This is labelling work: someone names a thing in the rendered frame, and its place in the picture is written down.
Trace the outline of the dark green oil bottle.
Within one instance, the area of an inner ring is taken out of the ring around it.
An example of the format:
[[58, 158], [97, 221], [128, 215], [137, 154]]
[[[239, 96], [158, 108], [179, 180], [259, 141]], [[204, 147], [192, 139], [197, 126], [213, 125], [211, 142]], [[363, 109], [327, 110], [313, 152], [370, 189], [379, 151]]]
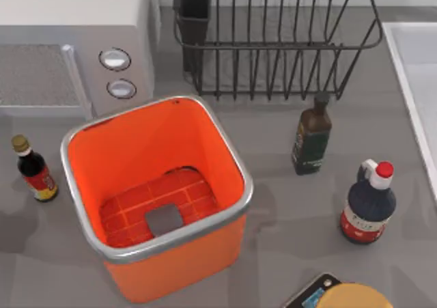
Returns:
[[292, 162], [300, 176], [316, 173], [322, 165], [333, 127], [326, 110], [329, 100], [329, 93], [318, 92], [313, 106], [300, 115], [292, 148]]

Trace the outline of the small microwave knob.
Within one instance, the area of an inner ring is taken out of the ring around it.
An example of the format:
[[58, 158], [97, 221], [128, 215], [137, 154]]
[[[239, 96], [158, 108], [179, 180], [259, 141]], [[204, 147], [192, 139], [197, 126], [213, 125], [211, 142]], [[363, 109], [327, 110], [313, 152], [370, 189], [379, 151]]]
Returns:
[[133, 98], [137, 93], [137, 87], [129, 80], [118, 79], [108, 82], [107, 92], [114, 98], [128, 100]]

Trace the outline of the orange bin with metal rim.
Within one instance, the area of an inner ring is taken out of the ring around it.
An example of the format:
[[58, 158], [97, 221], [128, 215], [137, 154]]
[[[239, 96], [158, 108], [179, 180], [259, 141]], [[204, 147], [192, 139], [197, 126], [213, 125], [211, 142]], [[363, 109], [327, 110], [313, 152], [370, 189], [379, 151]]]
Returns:
[[[147, 303], [232, 265], [240, 254], [253, 179], [211, 107], [198, 96], [172, 96], [88, 121], [60, 148], [83, 235], [122, 295]], [[180, 167], [198, 171], [217, 207], [188, 225], [115, 247], [99, 210], [106, 199], [160, 180]]]

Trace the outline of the dark cutlery holder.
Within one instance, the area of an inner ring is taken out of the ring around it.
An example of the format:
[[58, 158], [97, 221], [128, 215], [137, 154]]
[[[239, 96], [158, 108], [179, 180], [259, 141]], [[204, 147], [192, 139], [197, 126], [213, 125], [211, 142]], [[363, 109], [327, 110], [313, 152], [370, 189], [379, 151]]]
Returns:
[[173, 0], [176, 23], [179, 27], [182, 43], [183, 69], [196, 72], [196, 49], [206, 41], [210, 21], [211, 0]]

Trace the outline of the large microwave knob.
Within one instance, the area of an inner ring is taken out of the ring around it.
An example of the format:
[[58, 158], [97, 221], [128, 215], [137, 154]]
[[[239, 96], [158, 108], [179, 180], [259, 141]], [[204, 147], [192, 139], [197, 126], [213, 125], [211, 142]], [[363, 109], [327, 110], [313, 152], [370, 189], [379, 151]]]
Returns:
[[115, 72], [126, 70], [131, 65], [130, 55], [120, 48], [101, 51], [98, 58], [103, 67]]

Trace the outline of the dark bottle with red cap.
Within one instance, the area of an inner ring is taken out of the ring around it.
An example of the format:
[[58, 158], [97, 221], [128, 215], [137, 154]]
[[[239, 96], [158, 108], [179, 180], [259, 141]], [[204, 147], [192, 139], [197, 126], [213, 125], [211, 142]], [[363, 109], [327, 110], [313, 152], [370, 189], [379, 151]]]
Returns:
[[393, 176], [389, 161], [367, 159], [360, 164], [339, 219], [349, 241], [371, 244], [381, 237], [397, 205], [391, 189]]

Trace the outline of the black kitchen scale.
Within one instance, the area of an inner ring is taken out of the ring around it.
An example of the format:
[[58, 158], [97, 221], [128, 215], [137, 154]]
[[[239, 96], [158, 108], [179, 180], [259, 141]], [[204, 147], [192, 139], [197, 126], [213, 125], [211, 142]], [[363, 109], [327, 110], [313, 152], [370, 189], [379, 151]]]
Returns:
[[290, 297], [281, 308], [315, 308], [320, 298], [331, 288], [342, 284], [336, 276], [322, 273], [299, 293]]

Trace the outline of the small dark sauce bottle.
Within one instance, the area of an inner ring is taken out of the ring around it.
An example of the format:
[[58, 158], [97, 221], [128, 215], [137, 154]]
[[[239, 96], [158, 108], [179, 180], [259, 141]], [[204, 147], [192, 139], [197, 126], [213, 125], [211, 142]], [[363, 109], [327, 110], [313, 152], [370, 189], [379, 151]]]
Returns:
[[40, 202], [53, 200], [57, 195], [58, 185], [44, 158], [32, 149], [24, 135], [13, 136], [11, 142], [18, 156], [18, 170], [33, 193], [34, 199]]

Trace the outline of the pale microwave oven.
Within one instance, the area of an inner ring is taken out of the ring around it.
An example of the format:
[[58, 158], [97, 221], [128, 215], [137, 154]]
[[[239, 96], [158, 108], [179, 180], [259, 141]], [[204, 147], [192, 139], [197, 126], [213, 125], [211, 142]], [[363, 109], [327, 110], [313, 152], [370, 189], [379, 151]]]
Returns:
[[[158, 0], [0, 0], [0, 112], [37, 115], [77, 108], [61, 46], [74, 47], [94, 117], [139, 106], [154, 95], [154, 53], [160, 36]], [[102, 66], [99, 53], [126, 51], [128, 69]], [[131, 81], [136, 95], [112, 97], [107, 83]]]

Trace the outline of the yellow round lid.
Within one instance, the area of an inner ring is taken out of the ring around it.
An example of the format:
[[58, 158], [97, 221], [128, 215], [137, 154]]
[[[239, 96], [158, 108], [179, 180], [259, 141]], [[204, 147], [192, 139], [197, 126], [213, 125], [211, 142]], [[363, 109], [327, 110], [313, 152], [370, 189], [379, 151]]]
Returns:
[[329, 289], [315, 308], [394, 308], [385, 295], [359, 283], [341, 283]]

